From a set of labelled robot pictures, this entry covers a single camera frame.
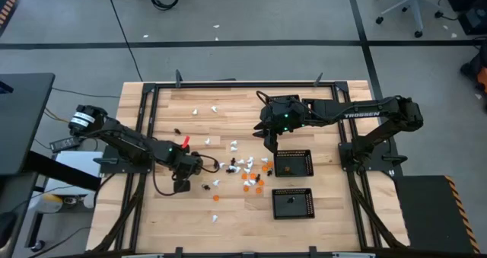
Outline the yellow white container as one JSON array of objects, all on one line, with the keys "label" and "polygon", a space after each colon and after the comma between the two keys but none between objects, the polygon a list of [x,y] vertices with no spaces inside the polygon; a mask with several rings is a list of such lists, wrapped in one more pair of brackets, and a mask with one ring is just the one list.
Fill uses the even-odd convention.
[{"label": "yellow white container", "polygon": [[63,199],[50,193],[35,195],[28,208],[43,214],[57,213],[63,206]]}]

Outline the black desk crossbar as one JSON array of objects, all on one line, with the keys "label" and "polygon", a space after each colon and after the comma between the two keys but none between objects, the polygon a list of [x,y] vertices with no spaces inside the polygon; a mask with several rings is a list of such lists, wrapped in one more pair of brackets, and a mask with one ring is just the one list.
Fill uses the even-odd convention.
[{"label": "black desk crossbar", "polygon": [[101,179],[97,176],[69,167],[35,151],[28,152],[22,171],[42,174],[45,177],[60,180],[86,190],[96,191],[101,183]]}]

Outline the black power adapter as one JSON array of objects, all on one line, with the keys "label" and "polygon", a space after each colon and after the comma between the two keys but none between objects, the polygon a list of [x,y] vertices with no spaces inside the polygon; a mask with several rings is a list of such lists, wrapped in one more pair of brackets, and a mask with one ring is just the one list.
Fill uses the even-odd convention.
[{"label": "black power adapter", "polygon": [[65,139],[56,140],[54,142],[50,142],[49,147],[53,153],[58,153],[72,148],[77,148],[80,145],[81,142],[78,137],[69,137]]}]

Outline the black platform hazard stripe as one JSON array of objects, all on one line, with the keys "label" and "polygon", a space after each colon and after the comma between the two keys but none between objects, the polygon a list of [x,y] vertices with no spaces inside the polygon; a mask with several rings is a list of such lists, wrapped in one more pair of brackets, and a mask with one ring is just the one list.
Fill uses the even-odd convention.
[{"label": "black platform hazard stripe", "polygon": [[411,248],[481,253],[451,177],[405,176],[395,186]]}]

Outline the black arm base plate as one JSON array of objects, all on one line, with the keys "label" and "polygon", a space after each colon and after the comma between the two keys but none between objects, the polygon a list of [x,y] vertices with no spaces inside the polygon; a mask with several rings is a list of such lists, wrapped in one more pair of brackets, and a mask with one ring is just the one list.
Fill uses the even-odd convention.
[{"label": "black arm base plate", "polygon": [[395,168],[408,158],[405,155],[393,155],[390,146],[383,142],[375,146],[370,154],[356,155],[352,152],[352,143],[339,144],[339,156],[344,171],[382,171],[393,176]]},{"label": "black arm base plate", "polygon": [[94,158],[93,161],[100,165],[100,172],[103,174],[142,174],[150,173],[152,169],[150,161],[131,163],[111,146],[106,146],[103,155]]}]

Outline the black equipment case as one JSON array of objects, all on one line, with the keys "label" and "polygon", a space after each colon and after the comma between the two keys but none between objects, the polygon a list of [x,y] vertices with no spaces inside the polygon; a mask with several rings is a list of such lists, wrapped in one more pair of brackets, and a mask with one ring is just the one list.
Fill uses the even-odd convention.
[{"label": "black equipment case", "polygon": [[466,35],[487,35],[487,0],[447,0]]}]

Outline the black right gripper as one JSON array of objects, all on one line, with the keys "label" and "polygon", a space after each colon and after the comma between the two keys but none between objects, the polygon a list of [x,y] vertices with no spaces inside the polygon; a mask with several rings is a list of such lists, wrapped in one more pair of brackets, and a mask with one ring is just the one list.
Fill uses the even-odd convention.
[{"label": "black right gripper", "polygon": [[264,138],[264,146],[272,153],[278,151],[277,133],[286,128],[286,112],[280,114],[260,114],[261,122],[253,127],[253,136]]}]

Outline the black desk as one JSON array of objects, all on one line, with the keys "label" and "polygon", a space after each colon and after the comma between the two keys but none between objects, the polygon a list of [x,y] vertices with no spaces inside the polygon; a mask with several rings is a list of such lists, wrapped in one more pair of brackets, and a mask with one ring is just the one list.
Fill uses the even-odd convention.
[{"label": "black desk", "polygon": [[52,90],[53,73],[0,74],[13,91],[0,94],[0,176],[40,170],[47,157],[31,150]]}]

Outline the grey office chair base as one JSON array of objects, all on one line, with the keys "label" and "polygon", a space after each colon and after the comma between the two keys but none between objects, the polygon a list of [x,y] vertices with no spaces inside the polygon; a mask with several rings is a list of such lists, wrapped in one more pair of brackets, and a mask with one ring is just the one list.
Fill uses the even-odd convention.
[{"label": "grey office chair base", "polygon": [[401,12],[407,12],[408,10],[410,10],[413,14],[413,18],[415,20],[415,25],[416,25],[414,37],[420,38],[423,35],[423,29],[424,29],[424,24],[422,21],[422,13],[420,8],[421,2],[427,5],[431,5],[433,8],[436,9],[436,12],[434,13],[435,18],[443,17],[444,8],[442,8],[438,4],[434,4],[433,2],[429,2],[428,0],[401,0],[395,5],[392,5],[391,7],[382,11],[380,15],[376,18],[375,23],[382,24],[384,21],[384,15],[391,12],[392,10],[399,9],[399,8],[401,8]]}]

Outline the black stand with caster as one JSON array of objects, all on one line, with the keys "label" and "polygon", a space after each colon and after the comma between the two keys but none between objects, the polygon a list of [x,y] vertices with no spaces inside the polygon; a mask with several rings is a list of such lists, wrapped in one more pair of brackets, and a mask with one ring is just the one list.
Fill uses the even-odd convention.
[{"label": "black stand with caster", "polygon": [[41,251],[46,246],[46,242],[38,238],[43,216],[43,213],[35,212],[33,214],[33,221],[30,225],[30,229],[27,232],[27,238],[24,246],[34,253]]}]

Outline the white flat box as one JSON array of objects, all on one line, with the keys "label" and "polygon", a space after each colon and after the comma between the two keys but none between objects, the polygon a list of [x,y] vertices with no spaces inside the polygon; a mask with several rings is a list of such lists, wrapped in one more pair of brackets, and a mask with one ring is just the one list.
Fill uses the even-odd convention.
[{"label": "white flat box", "polygon": [[[100,177],[100,164],[95,162],[95,158],[102,158],[102,151],[61,151],[56,156],[56,161],[81,170],[95,177]],[[59,180],[48,180],[49,186],[56,188],[52,194],[60,196],[83,196],[92,193],[92,190],[86,190],[81,187],[68,185]]]}]

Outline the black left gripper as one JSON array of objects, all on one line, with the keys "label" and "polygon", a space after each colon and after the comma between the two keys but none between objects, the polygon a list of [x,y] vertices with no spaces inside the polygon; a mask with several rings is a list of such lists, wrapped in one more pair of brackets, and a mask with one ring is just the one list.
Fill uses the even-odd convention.
[{"label": "black left gripper", "polygon": [[[173,174],[171,179],[176,180],[173,182],[173,191],[175,193],[184,193],[191,190],[191,183],[188,180],[184,180],[189,172],[187,159],[187,153],[177,152],[172,156],[171,170],[173,171]],[[189,178],[193,179],[195,177],[200,177],[201,173],[202,170],[195,171]]]}]

